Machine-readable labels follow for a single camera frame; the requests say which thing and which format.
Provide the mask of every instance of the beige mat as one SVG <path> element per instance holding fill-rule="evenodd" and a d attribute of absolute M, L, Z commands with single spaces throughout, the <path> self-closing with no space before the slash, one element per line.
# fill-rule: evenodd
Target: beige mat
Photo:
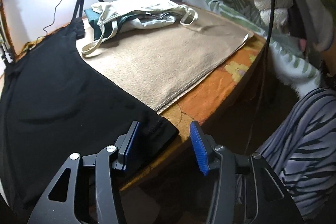
<path fill-rule="evenodd" d="M 201 82 L 243 45 L 248 30 L 196 9 L 198 21 L 186 28 L 178 23 L 161 29 L 134 30 L 104 42 L 84 60 L 122 89 L 161 113 Z M 93 41 L 86 36 L 77 49 Z"/>

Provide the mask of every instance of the black fabric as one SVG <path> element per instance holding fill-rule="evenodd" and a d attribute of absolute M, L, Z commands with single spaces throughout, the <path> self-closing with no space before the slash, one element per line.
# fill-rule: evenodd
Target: black fabric
<path fill-rule="evenodd" d="M 10 207 L 27 221 L 71 153 L 98 153 L 142 123 L 139 155 L 147 164 L 177 129 L 82 60 L 83 21 L 44 39 L 5 71 L 0 102 L 0 176 Z"/>

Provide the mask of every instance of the zebra striped fabric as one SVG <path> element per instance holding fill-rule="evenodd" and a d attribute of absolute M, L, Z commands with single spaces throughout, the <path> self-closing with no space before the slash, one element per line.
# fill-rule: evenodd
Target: zebra striped fabric
<path fill-rule="evenodd" d="M 308 93 L 257 151 L 280 177 L 303 218 L 314 218 L 336 184 L 336 92 Z"/>

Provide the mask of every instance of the dark green fabric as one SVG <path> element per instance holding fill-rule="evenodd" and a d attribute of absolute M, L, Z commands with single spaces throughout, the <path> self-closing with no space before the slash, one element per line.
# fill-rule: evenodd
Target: dark green fabric
<path fill-rule="evenodd" d="M 98 26 L 98 20 L 100 14 L 94 12 L 92 8 L 87 9 L 84 11 L 86 14 L 87 19 L 89 20 L 90 26 L 93 28 L 93 36 L 95 40 L 98 40 L 101 36 L 101 30 Z M 105 33 L 104 38 L 107 38 L 112 33 L 112 22 L 108 22 L 105 24 Z"/>

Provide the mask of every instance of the power cord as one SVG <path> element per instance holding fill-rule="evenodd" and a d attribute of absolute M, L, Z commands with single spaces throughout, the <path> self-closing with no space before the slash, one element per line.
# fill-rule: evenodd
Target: power cord
<path fill-rule="evenodd" d="M 45 27 L 43 28 L 43 30 L 45 31 L 46 35 L 41 36 L 41 37 L 38 37 L 38 38 L 36 39 L 36 41 L 39 40 L 40 38 L 46 37 L 46 36 L 48 35 L 48 32 L 46 31 L 46 28 L 51 27 L 52 25 L 54 25 L 54 23 L 55 23 L 56 9 L 57 9 L 57 7 L 61 4 L 61 2 L 62 2 L 62 0 L 55 6 L 54 16 L 53 16 L 53 21 L 52 21 L 52 23 L 51 23 L 50 25 L 45 26 Z"/>
<path fill-rule="evenodd" d="M 244 155 L 246 155 L 247 150 L 248 150 L 248 148 L 250 146 L 250 143 L 251 143 L 254 122 L 255 122 L 255 119 L 257 117 L 258 111 L 260 109 L 261 101 L 262 101 L 263 93 L 264 93 L 264 89 L 265 89 L 265 80 L 266 80 L 266 72 L 267 72 L 267 64 L 268 64 L 268 48 L 269 48 L 269 43 L 271 41 L 272 30 L 273 30 L 274 11 L 275 11 L 275 0 L 271 0 L 271 14 L 270 14 L 270 18 L 269 18 L 268 35 L 267 35 L 265 49 L 264 49 L 264 53 L 263 53 L 263 74 L 262 74 L 260 94 L 259 94 L 259 99 L 258 99 L 258 102 L 257 102 L 257 107 L 256 107 L 255 113 L 253 115 L 252 124 L 251 124 L 251 128 L 250 128 L 250 133 L 249 133 L 249 137 L 248 137 L 247 144 L 246 144 L 246 147 L 245 147 Z"/>

